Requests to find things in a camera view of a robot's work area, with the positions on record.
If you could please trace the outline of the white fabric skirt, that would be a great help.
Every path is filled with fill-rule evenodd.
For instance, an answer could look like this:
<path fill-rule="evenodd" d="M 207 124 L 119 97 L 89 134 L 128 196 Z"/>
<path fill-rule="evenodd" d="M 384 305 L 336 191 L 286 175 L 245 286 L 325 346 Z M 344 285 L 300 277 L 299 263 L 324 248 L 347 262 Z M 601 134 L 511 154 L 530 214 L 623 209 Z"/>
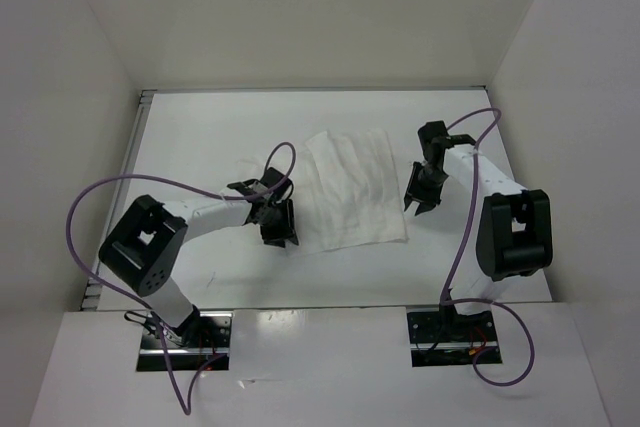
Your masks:
<path fill-rule="evenodd" d="M 387 133 L 323 131 L 296 148 L 290 257 L 408 239 Z"/>

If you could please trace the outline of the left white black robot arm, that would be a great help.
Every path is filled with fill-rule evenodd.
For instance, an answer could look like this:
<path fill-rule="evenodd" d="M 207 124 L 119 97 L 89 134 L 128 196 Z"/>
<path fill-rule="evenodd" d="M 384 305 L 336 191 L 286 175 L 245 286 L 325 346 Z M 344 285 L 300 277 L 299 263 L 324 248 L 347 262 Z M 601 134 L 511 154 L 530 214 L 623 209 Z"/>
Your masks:
<path fill-rule="evenodd" d="M 268 246 L 297 246 L 293 190 L 285 174 L 269 167 L 261 178 L 231 183 L 214 197 L 162 203 L 140 196 L 106 237 L 99 259 L 149 305 L 173 344 L 211 338 L 212 324 L 172 280 L 181 248 L 215 231 L 250 224 L 259 227 Z"/>

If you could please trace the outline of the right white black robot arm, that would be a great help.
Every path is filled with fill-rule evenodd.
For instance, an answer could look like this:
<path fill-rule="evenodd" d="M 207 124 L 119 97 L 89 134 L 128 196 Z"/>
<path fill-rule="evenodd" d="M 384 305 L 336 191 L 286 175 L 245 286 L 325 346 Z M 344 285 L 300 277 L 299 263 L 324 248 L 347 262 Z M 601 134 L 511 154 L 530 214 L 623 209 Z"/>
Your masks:
<path fill-rule="evenodd" d="M 470 194 L 470 213 L 452 272 L 438 306 L 438 327 L 450 340 L 473 328 L 471 313 L 455 300 L 479 298 L 487 304 L 501 296 L 510 279 L 530 277 L 553 258 L 549 196 L 511 179 L 479 150 L 468 134 L 451 134 L 443 121 L 418 130 L 423 160 L 415 162 L 404 207 L 416 215 L 441 203 L 444 184 L 452 179 Z"/>

